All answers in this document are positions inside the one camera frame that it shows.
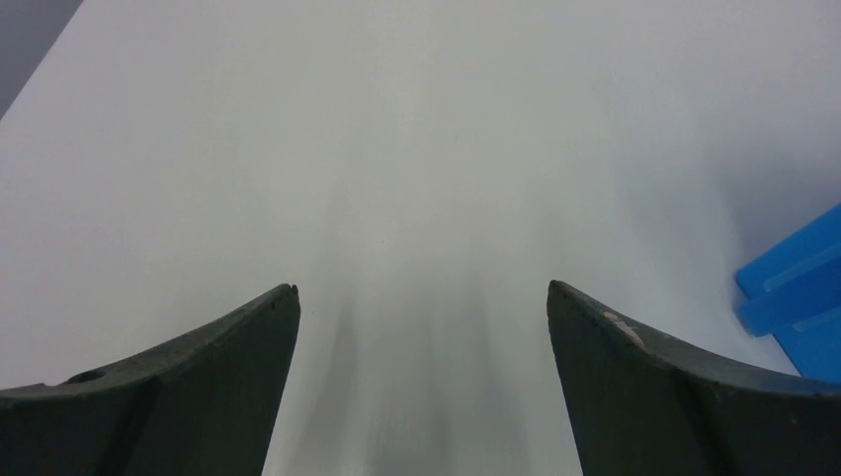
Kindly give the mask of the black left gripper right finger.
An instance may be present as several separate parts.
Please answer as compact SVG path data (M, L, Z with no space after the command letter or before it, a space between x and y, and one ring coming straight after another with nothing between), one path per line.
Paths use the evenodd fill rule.
M548 331L587 475L836 475L840 388L709 352L549 284Z

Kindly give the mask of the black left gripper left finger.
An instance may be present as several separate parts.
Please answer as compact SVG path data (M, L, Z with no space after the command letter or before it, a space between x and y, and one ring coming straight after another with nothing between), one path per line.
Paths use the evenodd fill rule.
M259 475L300 325L281 285L146 351L1 394L5 475Z

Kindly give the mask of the blue plastic bin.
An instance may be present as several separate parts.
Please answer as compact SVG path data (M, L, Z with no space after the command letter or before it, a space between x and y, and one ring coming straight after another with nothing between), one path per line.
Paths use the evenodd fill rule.
M754 337L771 335L798 373L840 381L840 206L778 242L734 276L737 315Z

